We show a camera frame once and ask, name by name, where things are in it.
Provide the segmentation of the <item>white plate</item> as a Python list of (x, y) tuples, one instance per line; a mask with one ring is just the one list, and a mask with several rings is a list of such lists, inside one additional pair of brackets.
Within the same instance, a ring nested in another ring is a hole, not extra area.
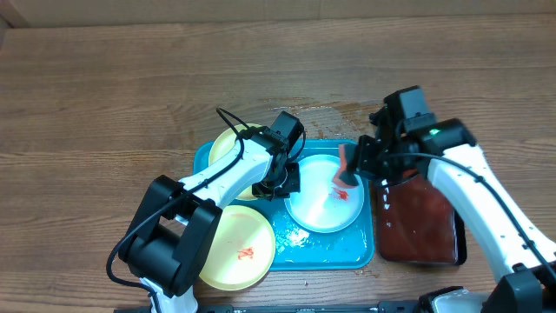
[(285, 200), (289, 215), (303, 228), (332, 233), (347, 228), (361, 213), (365, 202), (363, 182), (355, 176), (356, 185), (344, 188), (334, 183), (341, 167), (337, 156), (319, 154), (303, 158), (300, 169), (300, 191)]

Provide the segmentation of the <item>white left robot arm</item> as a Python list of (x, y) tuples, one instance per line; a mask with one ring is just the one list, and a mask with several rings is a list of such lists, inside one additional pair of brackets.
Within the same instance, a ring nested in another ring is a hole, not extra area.
[(151, 312), (195, 312), (192, 286), (209, 256), (222, 212), (246, 188), (262, 183), (267, 197), (285, 190), (297, 135), (244, 130), (205, 170), (148, 187), (124, 237), (110, 252), (109, 278), (146, 290)]

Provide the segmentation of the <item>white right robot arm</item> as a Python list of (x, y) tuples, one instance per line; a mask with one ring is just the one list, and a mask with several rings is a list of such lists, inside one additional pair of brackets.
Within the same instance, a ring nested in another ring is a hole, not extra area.
[(340, 147), (334, 181), (358, 176), (394, 181), (417, 170), (455, 208), (484, 252), (496, 286), (489, 293), (450, 287), (422, 296), (419, 312), (553, 312), (555, 242), (520, 209), (490, 169), (482, 148), (458, 119), (434, 114), (399, 119), (383, 108), (370, 116), (377, 137)]

